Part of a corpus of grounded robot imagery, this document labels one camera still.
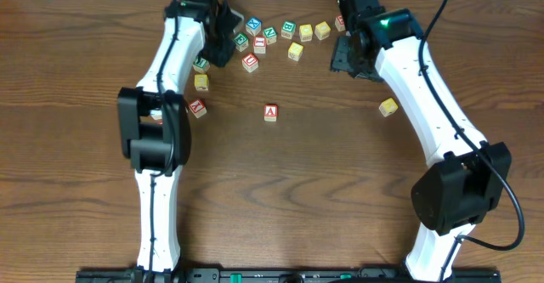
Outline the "red A block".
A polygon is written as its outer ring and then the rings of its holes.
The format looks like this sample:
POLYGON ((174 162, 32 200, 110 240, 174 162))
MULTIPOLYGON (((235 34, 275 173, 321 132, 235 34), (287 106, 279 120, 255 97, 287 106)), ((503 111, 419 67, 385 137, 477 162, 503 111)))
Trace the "red A block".
POLYGON ((265 105, 263 113, 263 118, 266 122, 276 122, 278 116, 278 106, 265 105))

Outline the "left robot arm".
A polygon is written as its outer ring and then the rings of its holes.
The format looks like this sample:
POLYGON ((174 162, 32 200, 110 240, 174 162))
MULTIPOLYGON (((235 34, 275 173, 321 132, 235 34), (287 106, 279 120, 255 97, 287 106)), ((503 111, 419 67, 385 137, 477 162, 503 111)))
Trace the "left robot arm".
POLYGON ((227 0, 172 0, 149 70, 117 96, 122 153, 139 187, 141 243, 132 282, 171 282, 180 258, 177 189, 192 144, 184 89, 193 63, 225 66, 244 17, 227 0))

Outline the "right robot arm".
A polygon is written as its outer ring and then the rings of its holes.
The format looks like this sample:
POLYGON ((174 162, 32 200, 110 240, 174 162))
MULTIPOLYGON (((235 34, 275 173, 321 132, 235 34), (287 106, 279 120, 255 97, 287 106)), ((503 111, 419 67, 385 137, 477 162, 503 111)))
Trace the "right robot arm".
POLYGON ((434 65, 425 33, 407 9, 378 0, 337 0, 348 35, 339 37, 332 71, 385 82, 422 146, 428 170, 413 185, 420 221, 402 270, 363 275, 376 282, 498 282, 496 270, 454 269, 460 246, 499 203, 511 165, 504 143, 490 144, 468 120, 434 65))

